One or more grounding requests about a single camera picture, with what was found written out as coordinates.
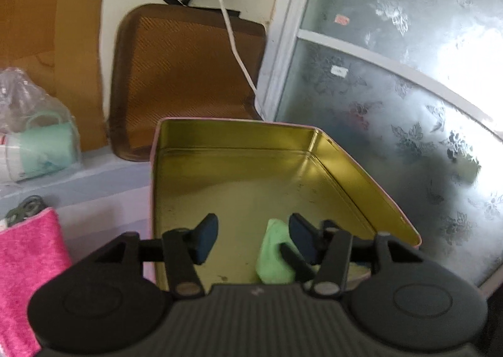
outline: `black robotic device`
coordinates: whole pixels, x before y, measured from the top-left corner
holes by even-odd
[[[217,239],[214,214],[161,239],[122,234],[33,295],[37,356],[479,355],[470,341],[487,305],[471,284],[388,233],[365,241],[300,214],[289,230],[302,258],[279,250],[297,283],[215,284],[208,294],[194,264]],[[372,276],[345,291],[350,261],[370,264]],[[143,262],[164,262],[169,292],[143,278]]]

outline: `pink sticker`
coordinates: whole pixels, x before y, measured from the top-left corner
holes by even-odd
[[[337,16],[335,16],[334,22],[346,26],[349,23],[349,18],[347,16],[338,14]]]

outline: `white window frame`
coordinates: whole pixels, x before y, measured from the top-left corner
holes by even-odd
[[[300,29],[306,3],[307,0],[276,0],[257,82],[255,107],[262,119],[274,121],[276,118],[295,43],[300,39],[359,57],[424,87],[503,139],[503,123],[497,123],[489,114],[428,75],[363,47]]]

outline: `cup handle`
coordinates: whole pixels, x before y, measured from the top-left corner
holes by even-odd
[[[31,123],[33,120],[39,118],[39,117],[54,117],[58,120],[58,123],[61,124],[63,122],[62,117],[59,115],[59,113],[56,113],[53,110],[42,110],[39,111],[38,113],[35,113],[33,116],[31,116],[27,121],[26,121],[26,129],[29,130],[31,128]]]

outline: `ribbed black surface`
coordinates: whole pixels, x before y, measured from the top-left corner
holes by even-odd
[[[42,351],[39,357],[61,356]],[[111,357],[406,357],[364,335],[337,302],[300,286],[214,286],[203,299],[177,303],[143,342]],[[477,357],[470,347],[429,357]]]

